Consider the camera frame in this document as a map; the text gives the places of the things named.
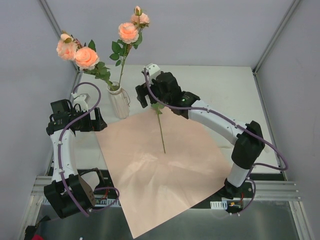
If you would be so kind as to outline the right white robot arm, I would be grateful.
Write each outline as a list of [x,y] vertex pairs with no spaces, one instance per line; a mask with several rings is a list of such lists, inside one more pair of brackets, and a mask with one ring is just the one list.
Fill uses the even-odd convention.
[[227,199],[241,194],[250,170],[265,148],[260,124],[255,121],[236,123],[211,109],[199,96],[182,91],[171,72],[159,71],[153,79],[149,79],[147,69],[143,69],[142,74],[145,82],[136,86],[135,90],[143,108],[148,104],[161,104],[178,116],[208,127],[233,145],[231,171],[217,193]]

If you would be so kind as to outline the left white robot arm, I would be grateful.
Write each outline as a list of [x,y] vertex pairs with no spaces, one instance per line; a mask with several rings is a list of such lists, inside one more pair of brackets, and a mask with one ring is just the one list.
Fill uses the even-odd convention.
[[51,183],[44,187],[44,195],[59,218],[64,219],[79,212],[87,214],[96,204],[95,195],[105,191],[106,183],[98,168],[78,172],[75,156],[76,132],[100,132],[108,125],[99,107],[90,111],[67,99],[50,104],[52,114],[46,128],[53,145],[53,174]]

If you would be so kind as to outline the pale pink rose stem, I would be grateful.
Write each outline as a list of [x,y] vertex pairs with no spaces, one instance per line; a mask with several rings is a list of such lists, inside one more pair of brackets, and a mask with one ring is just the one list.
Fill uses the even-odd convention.
[[160,135],[161,135],[162,148],[163,148],[164,154],[166,154],[166,147],[165,147],[163,129],[162,129],[162,124],[161,124],[161,117],[160,117],[163,114],[162,109],[164,108],[164,106],[160,103],[153,103],[151,105],[151,107],[155,111],[156,116],[157,116],[158,125],[159,125],[159,129],[160,129]]

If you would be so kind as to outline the orange rose stem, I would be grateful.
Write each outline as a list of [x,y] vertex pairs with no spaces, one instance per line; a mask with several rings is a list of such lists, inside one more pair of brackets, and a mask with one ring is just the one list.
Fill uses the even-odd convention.
[[110,81],[110,69],[100,61],[93,40],[89,45],[82,45],[78,39],[63,31],[57,43],[56,52],[62,60],[74,62],[79,71],[106,82],[111,91],[120,88]]
[[129,22],[121,23],[118,26],[118,40],[112,41],[112,54],[109,56],[115,62],[115,66],[120,66],[118,83],[121,84],[127,58],[132,48],[135,50],[143,41],[143,31],[150,26],[150,18],[145,11],[136,6]]

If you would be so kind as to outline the cream printed ribbon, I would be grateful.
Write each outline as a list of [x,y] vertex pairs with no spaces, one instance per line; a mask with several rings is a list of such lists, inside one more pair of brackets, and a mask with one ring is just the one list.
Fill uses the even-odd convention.
[[263,149],[266,153],[270,152],[270,147],[268,145],[266,145]]

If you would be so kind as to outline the pink wrapping paper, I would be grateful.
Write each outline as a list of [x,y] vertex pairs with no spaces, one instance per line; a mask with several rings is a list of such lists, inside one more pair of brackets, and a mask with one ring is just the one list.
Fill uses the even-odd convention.
[[204,126],[149,109],[96,134],[131,235],[137,238],[224,186],[231,165]]

